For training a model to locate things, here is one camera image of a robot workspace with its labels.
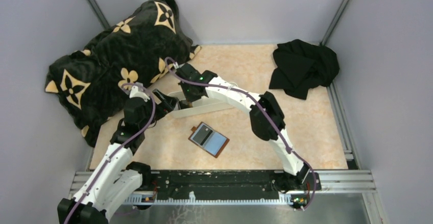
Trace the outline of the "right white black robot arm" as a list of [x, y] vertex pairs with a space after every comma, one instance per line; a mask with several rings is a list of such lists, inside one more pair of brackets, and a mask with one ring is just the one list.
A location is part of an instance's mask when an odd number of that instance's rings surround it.
[[233, 86], [216, 73], [200, 73], [190, 64], [174, 64], [171, 71], [189, 102], [202, 97], [217, 99], [249, 116], [251, 130], [256, 137], [270, 143], [279, 157], [287, 182], [293, 189], [301, 189], [308, 181], [310, 168], [294, 151], [284, 121], [284, 113], [270, 92], [258, 94]]

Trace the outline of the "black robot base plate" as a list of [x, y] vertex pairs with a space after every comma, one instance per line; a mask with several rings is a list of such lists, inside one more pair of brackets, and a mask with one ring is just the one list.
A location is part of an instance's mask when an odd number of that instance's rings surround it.
[[190, 193], [198, 200], [271, 200], [281, 193], [321, 189], [317, 173], [300, 184], [282, 170], [154, 170], [138, 188], [162, 200], [187, 199]]

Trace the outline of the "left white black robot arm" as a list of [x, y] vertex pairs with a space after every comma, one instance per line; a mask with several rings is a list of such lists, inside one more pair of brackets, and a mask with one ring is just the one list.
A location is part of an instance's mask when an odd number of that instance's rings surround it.
[[132, 158], [145, 139], [145, 130], [177, 110], [179, 99], [158, 89], [149, 91], [139, 83], [133, 84], [127, 94], [124, 117], [103, 159], [72, 198], [60, 201], [60, 223], [109, 223], [135, 190], [152, 188], [151, 167]]

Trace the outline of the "white oblong plastic tray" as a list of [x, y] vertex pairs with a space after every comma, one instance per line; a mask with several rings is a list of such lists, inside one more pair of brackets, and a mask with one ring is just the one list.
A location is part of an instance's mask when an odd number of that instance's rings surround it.
[[203, 96], [201, 99], [192, 102], [191, 107], [179, 108], [178, 110], [171, 112], [170, 115], [173, 118], [183, 118], [232, 108], [234, 107], [228, 103], [215, 98]]

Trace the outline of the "black cloth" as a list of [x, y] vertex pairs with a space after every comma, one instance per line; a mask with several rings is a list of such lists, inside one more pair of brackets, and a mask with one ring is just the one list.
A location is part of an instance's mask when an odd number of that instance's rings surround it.
[[340, 72], [332, 49], [300, 39], [277, 44], [272, 56], [276, 68], [269, 89], [281, 89], [297, 99], [306, 100], [310, 89], [330, 86]]

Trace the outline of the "brown leather card holder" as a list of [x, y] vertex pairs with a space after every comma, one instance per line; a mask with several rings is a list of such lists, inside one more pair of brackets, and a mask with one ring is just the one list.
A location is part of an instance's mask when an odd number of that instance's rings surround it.
[[[195, 133], [196, 129], [199, 128], [201, 125], [206, 125], [210, 127], [213, 132], [210, 135], [210, 137], [207, 139], [207, 141], [204, 143], [204, 145], [199, 145], [192, 141], [192, 136]], [[222, 153], [230, 139], [220, 132], [216, 131], [214, 128], [209, 126], [208, 124], [204, 122], [200, 122], [197, 126], [194, 126], [191, 128], [191, 135], [188, 137], [188, 140], [194, 143], [196, 146], [204, 150], [206, 153], [210, 154], [214, 158], [218, 158], [219, 155]]]

